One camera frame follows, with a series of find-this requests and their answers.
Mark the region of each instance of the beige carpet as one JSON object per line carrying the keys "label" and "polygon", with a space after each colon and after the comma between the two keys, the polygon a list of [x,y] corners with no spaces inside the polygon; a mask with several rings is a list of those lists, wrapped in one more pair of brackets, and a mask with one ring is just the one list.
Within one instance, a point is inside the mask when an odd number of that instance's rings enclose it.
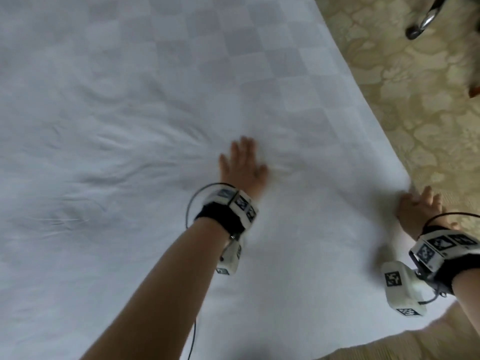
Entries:
{"label": "beige carpet", "polygon": [[[480,213],[480,97],[467,95],[480,82],[478,5],[447,0],[429,29],[409,41],[405,28],[433,0],[316,1],[415,186],[431,184],[451,209]],[[454,219],[480,236],[480,219]],[[424,330],[324,359],[480,359],[480,337],[455,304]]]}

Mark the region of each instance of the hand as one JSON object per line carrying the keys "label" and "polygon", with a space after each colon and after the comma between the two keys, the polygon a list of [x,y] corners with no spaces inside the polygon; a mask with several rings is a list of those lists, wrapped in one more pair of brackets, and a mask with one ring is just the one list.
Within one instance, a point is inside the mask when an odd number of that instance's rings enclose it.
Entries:
{"label": "hand", "polygon": [[220,181],[244,191],[252,199],[260,198],[268,179],[267,166],[257,165],[256,148],[254,139],[242,136],[240,143],[232,142],[230,160],[224,154],[218,159]]}
{"label": "hand", "polygon": [[[402,229],[417,241],[422,234],[423,226],[430,218],[442,213],[448,212],[443,206],[442,195],[440,193],[434,195],[430,186],[425,187],[419,198],[415,199],[413,194],[405,193],[401,200],[397,211],[397,217],[400,221]],[[439,217],[429,223],[429,226],[439,225],[447,229],[458,230],[460,225],[458,222],[448,223],[447,217]]]}

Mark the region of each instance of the wrist-worn device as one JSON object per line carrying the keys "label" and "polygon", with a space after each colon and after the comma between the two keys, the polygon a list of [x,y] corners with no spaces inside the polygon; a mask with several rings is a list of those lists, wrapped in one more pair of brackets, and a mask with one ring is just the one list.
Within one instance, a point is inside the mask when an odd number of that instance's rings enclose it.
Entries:
{"label": "wrist-worn device", "polygon": [[[381,266],[387,302],[404,316],[423,316],[426,304],[438,296],[454,295],[453,279],[461,272],[480,268],[480,241],[458,230],[429,226],[409,255],[417,266],[412,270],[400,261]],[[430,286],[435,297],[424,301],[421,290]]]}
{"label": "wrist-worn device", "polygon": [[211,218],[218,222],[229,234],[217,264],[219,274],[233,275],[237,272],[244,235],[258,215],[258,208],[244,191],[224,186],[210,194],[203,202],[197,218]]}

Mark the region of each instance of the caster wheel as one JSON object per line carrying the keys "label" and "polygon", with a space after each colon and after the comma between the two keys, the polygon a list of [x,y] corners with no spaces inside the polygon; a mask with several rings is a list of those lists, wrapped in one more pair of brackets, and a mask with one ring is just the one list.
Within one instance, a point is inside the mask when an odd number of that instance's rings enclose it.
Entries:
{"label": "caster wheel", "polygon": [[422,33],[423,33],[423,30],[420,29],[417,25],[412,25],[405,30],[405,36],[409,40],[417,39]]}

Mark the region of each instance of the person's left hand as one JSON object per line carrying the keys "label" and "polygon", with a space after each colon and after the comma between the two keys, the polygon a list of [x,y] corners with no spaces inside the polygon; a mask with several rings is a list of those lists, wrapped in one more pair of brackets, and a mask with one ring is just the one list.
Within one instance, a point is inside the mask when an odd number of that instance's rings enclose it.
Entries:
{"label": "person's left hand", "polygon": [[268,180],[266,164],[256,161],[257,144],[253,138],[242,136],[240,142],[232,142],[230,159],[221,154],[218,159],[220,181],[228,183],[247,193],[252,199],[259,199]]}

